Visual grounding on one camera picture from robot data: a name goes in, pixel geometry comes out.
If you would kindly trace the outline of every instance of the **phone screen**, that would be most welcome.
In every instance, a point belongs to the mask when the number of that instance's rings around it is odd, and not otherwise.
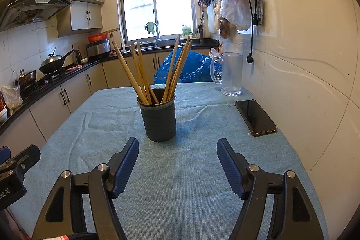
[[[235,102],[251,134],[254,136],[276,132],[277,126],[255,100]]]

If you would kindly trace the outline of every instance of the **plastic bag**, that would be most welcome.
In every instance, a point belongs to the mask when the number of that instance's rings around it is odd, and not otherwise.
[[[4,85],[1,87],[1,93],[4,97],[5,104],[10,110],[19,107],[23,103],[20,95],[19,83],[17,83],[15,86],[14,81],[19,81],[17,72],[13,72],[9,85]]]
[[[240,31],[246,31],[251,26],[249,0],[222,0],[220,15]]]
[[[181,49],[178,48],[175,55],[175,62],[177,62],[181,53]],[[165,58],[159,70],[154,76],[155,84],[166,84],[167,73],[170,68],[170,61],[172,52]],[[203,54],[190,51],[188,58],[186,59],[184,68],[179,77],[178,83],[194,83],[194,82],[212,82],[210,76],[210,63],[211,59]],[[215,65],[215,76],[220,79],[221,77],[221,64]]]

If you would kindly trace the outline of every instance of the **white plastic bag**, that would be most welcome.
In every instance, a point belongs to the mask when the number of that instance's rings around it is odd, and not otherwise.
[[[4,85],[1,87],[1,93],[4,97],[6,106],[10,110],[19,107],[23,103],[20,95],[19,77],[17,72],[13,72],[9,85]]]
[[[251,26],[249,0],[222,0],[220,15],[240,31],[246,31]]]

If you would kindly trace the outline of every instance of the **table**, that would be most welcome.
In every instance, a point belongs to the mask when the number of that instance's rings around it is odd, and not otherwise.
[[[25,177],[28,193],[11,210],[32,234],[43,203],[62,171],[89,172],[108,162],[134,136],[139,140],[139,156],[124,193],[114,201],[128,239],[227,240],[242,206],[216,154],[217,141],[227,138],[235,152],[264,171],[295,171],[328,239],[321,204],[294,149],[280,130],[251,136],[234,106],[237,100],[252,98],[245,89],[238,97],[224,96],[214,83],[178,84],[177,134],[168,142],[156,143],[145,134],[132,88],[100,90],[42,148],[41,160]],[[95,231],[88,195],[85,197],[88,230]],[[258,239],[266,239],[272,200],[273,195],[268,195]]]

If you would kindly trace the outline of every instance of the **blue plastic bag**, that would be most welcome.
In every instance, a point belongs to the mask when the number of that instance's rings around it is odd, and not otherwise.
[[[155,74],[155,84],[166,84],[167,73],[169,72],[172,53],[173,51],[169,54],[168,57],[165,58],[165,60],[159,67],[159,70]],[[180,53],[181,49],[178,48],[176,51],[174,64],[176,64],[176,62],[178,61]],[[188,58],[186,59],[184,68],[182,69],[182,72],[180,74],[178,83],[212,82],[210,76],[210,63],[211,58],[203,54],[190,51]],[[221,64],[219,64],[218,62],[215,62],[214,72],[215,77],[217,79],[220,79]]]

